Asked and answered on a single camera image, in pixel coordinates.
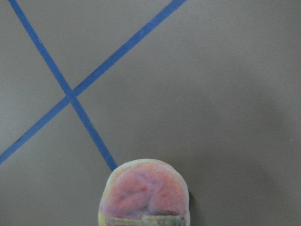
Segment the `peach fruit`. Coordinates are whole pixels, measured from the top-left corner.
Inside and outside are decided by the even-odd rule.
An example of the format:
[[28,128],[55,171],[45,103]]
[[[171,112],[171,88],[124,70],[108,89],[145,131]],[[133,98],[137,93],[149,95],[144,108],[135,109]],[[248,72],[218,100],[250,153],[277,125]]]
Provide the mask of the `peach fruit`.
[[98,210],[98,224],[110,218],[179,216],[190,225],[189,191],[181,174],[170,164],[138,159],[117,167],[109,176]]

